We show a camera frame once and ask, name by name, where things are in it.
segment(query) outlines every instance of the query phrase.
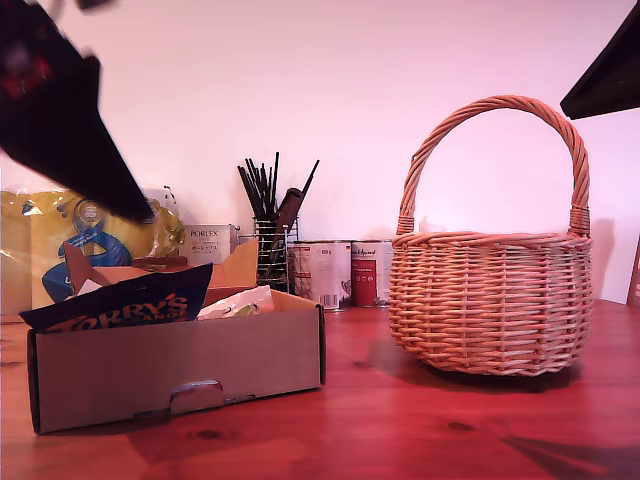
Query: wood grain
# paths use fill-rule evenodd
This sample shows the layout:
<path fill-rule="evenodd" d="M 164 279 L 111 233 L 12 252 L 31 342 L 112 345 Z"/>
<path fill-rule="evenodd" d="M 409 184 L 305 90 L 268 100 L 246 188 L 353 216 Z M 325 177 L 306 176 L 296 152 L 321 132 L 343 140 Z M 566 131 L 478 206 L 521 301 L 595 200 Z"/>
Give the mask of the wood grain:
<path fill-rule="evenodd" d="M 440 372 L 395 346 L 385 310 L 328 314 L 322 390 L 40 437 L 25 333 L 2 325 L 2 478 L 640 478 L 633 307 L 597 302 L 578 365 L 535 378 Z"/>

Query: basket handle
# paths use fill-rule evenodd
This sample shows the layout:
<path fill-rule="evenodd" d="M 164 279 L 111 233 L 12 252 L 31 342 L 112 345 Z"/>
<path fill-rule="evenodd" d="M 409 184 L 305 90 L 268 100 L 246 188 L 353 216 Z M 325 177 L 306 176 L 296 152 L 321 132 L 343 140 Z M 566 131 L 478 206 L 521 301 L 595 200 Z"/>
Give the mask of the basket handle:
<path fill-rule="evenodd" d="M 589 236 L 589 161 L 582 138 L 568 120 L 548 105 L 533 98 L 517 95 L 499 95 L 473 102 L 464 108 L 456 110 L 431 132 L 429 137 L 422 143 L 420 149 L 411 158 L 411 168 L 404 184 L 404 195 L 400 206 L 398 235 L 413 232 L 416 188 L 418 187 L 424 164 L 436 145 L 454 127 L 468 118 L 499 108 L 512 108 L 533 113 L 551 125 L 562 136 L 567 147 L 569 147 L 571 159 L 573 160 L 573 197 L 571 198 L 569 233 L 584 237 Z"/>

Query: pink wall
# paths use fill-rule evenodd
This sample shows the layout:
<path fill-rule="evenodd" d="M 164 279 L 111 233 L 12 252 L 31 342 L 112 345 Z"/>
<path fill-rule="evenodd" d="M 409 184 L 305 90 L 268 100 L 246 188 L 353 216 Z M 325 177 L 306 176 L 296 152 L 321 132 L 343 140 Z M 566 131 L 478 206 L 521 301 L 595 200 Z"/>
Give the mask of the pink wall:
<path fill-rule="evenodd" d="M 281 152 L 312 238 L 391 236 L 411 154 L 456 108 L 498 93 L 559 102 L 635 0 L 120 0 L 60 21 L 104 65 L 101 111 L 139 182 L 187 222 L 250 226 L 235 166 Z M 624 301 L 640 228 L 640 110 L 579 120 L 591 155 L 596 293 Z M 41 183 L 1 160 L 5 185 Z M 417 218 L 447 230 L 562 231 L 570 158 L 540 120 L 494 112 L 426 167 Z"/>

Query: tin can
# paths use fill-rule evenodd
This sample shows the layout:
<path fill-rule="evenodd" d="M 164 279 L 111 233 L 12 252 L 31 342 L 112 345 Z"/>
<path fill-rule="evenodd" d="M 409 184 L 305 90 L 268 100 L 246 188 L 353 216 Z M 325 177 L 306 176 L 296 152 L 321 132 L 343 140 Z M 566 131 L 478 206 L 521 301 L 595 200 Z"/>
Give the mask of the tin can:
<path fill-rule="evenodd" d="M 391 293 L 391 240 L 353 242 L 351 248 L 351 285 L 353 305 L 386 307 Z"/>
<path fill-rule="evenodd" d="M 318 302 L 326 310 L 351 305 L 351 242 L 294 243 L 296 295 Z"/>

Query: open cardboard box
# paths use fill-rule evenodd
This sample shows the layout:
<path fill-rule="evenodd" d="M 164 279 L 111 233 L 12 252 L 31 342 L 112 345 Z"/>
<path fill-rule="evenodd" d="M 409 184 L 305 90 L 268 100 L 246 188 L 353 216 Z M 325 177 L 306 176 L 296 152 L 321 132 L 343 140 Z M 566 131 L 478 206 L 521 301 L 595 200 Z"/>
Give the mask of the open cardboard box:
<path fill-rule="evenodd" d="M 217 273 L 214 268 L 205 305 L 252 288 L 257 245 L 242 247 Z M 109 288 L 148 273 L 131 267 L 87 269 L 82 259 L 67 255 L 74 291 L 86 279 Z M 242 285 L 251 271 L 253 283 Z M 272 295 L 275 311 L 268 314 L 62 333 L 30 330 L 35 432 L 172 415 L 320 387 L 325 381 L 322 307 L 277 291 Z"/>

